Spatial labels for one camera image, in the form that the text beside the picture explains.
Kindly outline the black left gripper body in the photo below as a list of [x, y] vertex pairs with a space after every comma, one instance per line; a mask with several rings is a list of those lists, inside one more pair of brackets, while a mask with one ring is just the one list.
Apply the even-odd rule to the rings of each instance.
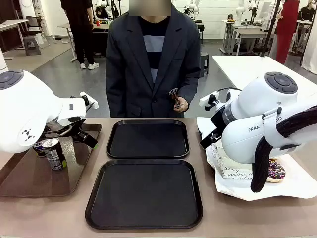
[[79, 120], [71, 124], [72, 128], [70, 131], [70, 136], [72, 137], [74, 142], [84, 142], [87, 133], [82, 128], [83, 124], [84, 120]]

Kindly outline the person's left hand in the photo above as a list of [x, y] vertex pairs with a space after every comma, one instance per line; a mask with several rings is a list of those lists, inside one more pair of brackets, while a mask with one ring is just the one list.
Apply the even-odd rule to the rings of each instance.
[[182, 113], [188, 110], [189, 104], [188, 102], [182, 98], [182, 97], [177, 97], [176, 99], [176, 104], [174, 105], [174, 110], [176, 112]]

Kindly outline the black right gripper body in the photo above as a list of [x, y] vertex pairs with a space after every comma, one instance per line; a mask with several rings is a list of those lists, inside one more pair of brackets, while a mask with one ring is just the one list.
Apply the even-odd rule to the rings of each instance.
[[222, 133], [226, 128], [226, 123], [223, 119], [223, 111], [224, 109], [219, 109], [212, 116], [211, 122], [215, 125], [216, 129], [214, 129], [209, 135], [209, 139], [219, 139], [222, 137]]

